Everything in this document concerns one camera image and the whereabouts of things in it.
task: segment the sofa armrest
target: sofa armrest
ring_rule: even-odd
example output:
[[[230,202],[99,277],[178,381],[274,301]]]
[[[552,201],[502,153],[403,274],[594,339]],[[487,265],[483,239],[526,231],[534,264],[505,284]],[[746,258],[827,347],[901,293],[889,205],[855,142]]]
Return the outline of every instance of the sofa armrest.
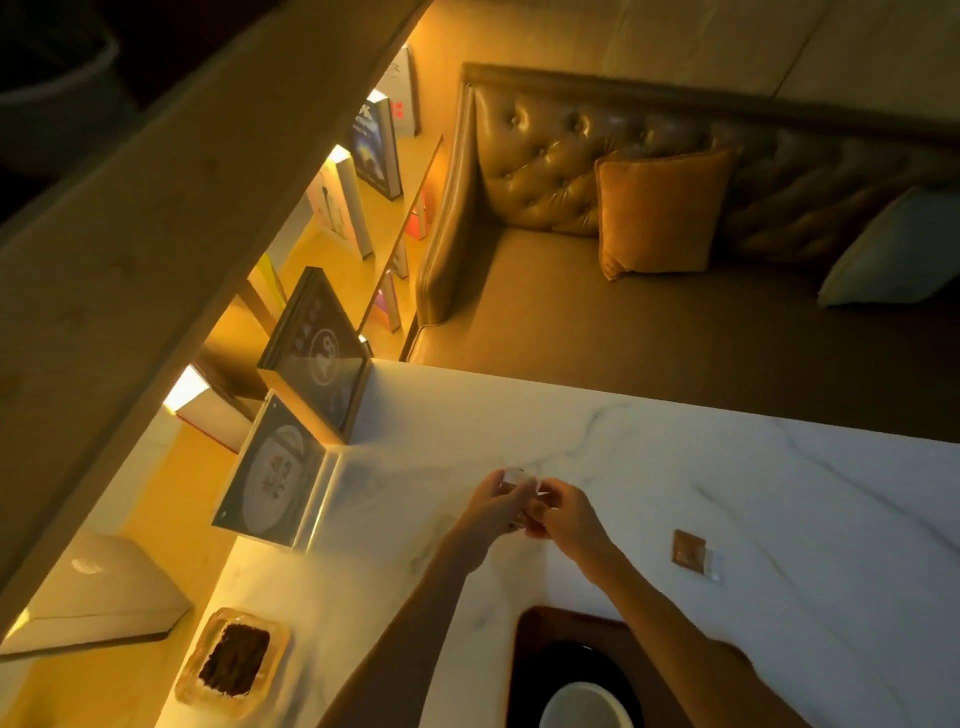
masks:
[[[457,127],[446,175],[444,200],[433,241],[417,276],[420,326],[442,323],[449,313],[454,286],[467,254],[469,230],[476,216],[477,146],[473,88],[463,86]]]

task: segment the white cup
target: white cup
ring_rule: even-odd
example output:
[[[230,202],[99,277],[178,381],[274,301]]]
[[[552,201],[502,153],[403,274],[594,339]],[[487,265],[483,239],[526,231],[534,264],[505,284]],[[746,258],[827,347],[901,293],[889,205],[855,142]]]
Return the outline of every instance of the white cup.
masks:
[[[634,728],[623,703],[595,683],[569,683],[553,693],[540,728]]]

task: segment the tufted leather backrest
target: tufted leather backrest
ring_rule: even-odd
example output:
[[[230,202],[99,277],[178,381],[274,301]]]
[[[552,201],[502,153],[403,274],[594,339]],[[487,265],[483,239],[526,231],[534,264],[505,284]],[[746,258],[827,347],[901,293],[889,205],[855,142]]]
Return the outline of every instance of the tufted leather backrest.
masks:
[[[960,126],[727,93],[468,64],[492,212],[597,235],[593,165],[733,149],[718,244],[777,262],[832,260],[911,186],[960,178]]]

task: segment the leather sofa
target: leather sofa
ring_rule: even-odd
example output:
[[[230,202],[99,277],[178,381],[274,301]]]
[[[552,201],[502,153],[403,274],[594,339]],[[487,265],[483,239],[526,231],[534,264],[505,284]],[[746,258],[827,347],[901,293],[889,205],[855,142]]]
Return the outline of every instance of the leather sofa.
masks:
[[[960,442],[960,286],[817,308],[830,264],[960,127],[468,64],[408,360]],[[710,270],[606,280],[594,162],[725,146]]]

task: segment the velvet cushion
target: velvet cushion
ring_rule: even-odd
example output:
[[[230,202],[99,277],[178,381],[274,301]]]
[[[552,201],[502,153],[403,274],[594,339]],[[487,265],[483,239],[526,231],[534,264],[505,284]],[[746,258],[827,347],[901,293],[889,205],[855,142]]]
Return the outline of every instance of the velvet cushion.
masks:
[[[916,303],[960,273],[960,194],[904,192],[833,265],[820,306]]]
[[[705,271],[732,171],[727,150],[598,160],[604,275]]]

